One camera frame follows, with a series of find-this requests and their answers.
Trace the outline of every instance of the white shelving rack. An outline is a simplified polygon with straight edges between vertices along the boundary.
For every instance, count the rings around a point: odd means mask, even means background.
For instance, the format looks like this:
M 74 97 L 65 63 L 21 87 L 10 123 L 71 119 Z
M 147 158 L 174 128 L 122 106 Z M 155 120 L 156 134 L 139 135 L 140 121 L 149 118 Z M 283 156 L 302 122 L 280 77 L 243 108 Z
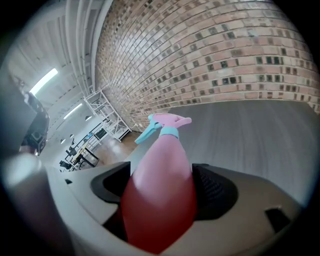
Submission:
M 132 130 L 120 117 L 114 107 L 111 105 L 102 89 L 84 97 L 84 101 L 95 116 L 101 120 L 101 124 L 105 129 L 107 135 L 110 135 L 117 141 L 121 139 Z

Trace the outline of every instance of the wooden floor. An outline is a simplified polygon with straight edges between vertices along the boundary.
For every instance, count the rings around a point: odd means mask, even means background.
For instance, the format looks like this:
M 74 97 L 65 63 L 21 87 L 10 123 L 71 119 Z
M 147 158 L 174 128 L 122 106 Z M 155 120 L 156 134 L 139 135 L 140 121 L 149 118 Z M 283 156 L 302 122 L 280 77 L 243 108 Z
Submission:
M 135 140 L 139 135 L 140 133 L 138 132 L 130 132 L 123 138 L 121 143 L 110 136 L 105 137 L 101 141 L 102 145 L 98 145 L 93 149 L 94 154 L 99 158 L 97 166 L 111 165 L 124 161 L 137 147 Z
M 190 163 L 207 163 L 264 177 L 306 204 L 318 176 L 320 119 L 303 102 L 253 100 L 173 108 L 191 117 L 179 128 Z M 159 132 L 126 159 L 131 172 Z

